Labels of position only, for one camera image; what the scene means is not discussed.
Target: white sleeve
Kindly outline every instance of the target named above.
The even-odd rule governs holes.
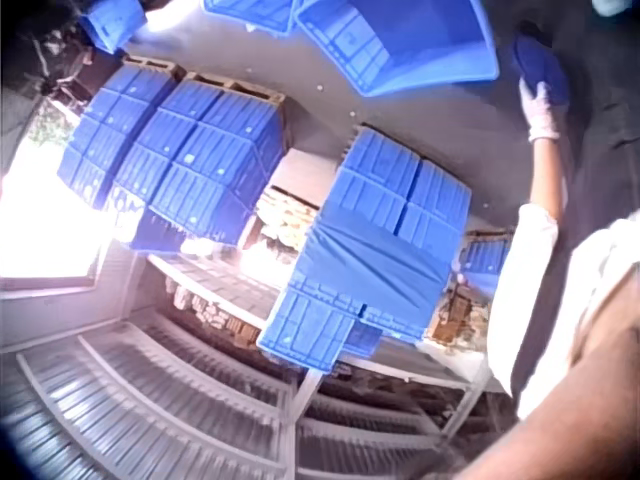
[[[511,371],[531,320],[558,225],[539,205],[520,207],[518,227],[491,306],[487,353],[493,375],[511,394]]]

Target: blue cloth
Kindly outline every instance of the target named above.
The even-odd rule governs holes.
[[[352,211],[325,204],[296,270],[385,313],[424,322],[450,265]]]
[[[529,90],[538,90],[538,83],[549,86],[552,105],[569,103],[569,82],[560,62],[551,49],[527,35],[518,35],[513,43],[513,61]]]

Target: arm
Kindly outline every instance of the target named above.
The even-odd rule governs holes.
[[[551,218],[560,222],[562,217],[562,166],[558,144],[548,138],[533,142],[533,180],[531,203],[544,208]]]
[[[520,97],[531,128],[529,141],[533,144],[533,180],[529,200],[559,222],[562,216],[562,164],[556,141],[560,135],[551,112],[547,87],[540,83],[534,98],[524,81],[520,80]]]
[[[458,480],[620,479],[640,468],[640,319],[603,342]]]
[[[520,95],[533,144],[533,179],[529,204],[520,208],[518,228],[500,274],[487,338],[489,366],[506,392],[511,392],[513,366],[558,238],[562,214],[562,168],[556,143],[560,135],[546,87],[540,84],[534,98],[521,81]]]

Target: bright light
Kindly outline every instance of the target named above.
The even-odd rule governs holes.
[[[147,30],[160,32],[175,27],[198,6],[198,0],[173,0],[159,10],[147,12]]]
[[[25,137],[0,201],[0,276],[84,276],[109,233],[105,216],[89,208],[56,176],[64,147]]]
[[[284,288],[293,272],[293,265],[278,261],[276,254],[269,250],[267,242],[256,243],[242,251],[240,270],[245,275],[275,287]]]

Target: gloved hand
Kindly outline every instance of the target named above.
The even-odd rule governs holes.
[[[533,143],[538,138],[560,138],[556,121],[553,118],[551,104],[549,103],[548,87],[544,82],[538,83],[538,91],[534,97],[525,81],[520,79],[520,100],[522,111],[529,122],[529,142]]]

